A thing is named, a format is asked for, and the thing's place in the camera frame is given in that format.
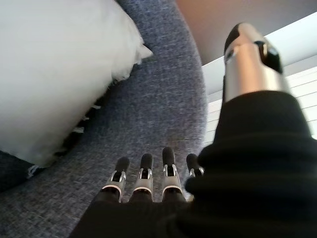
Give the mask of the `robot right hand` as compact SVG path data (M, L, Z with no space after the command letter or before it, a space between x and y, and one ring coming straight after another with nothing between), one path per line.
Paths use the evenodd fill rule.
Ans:
M120 199L121 158L71 233L73 238L314 238L317 141L291 94L279 53L251 24L224 47L222 105L213 143L186 158L183 196L173 150L163 149L163 198L152 200L153 161L142 157L136 187Z

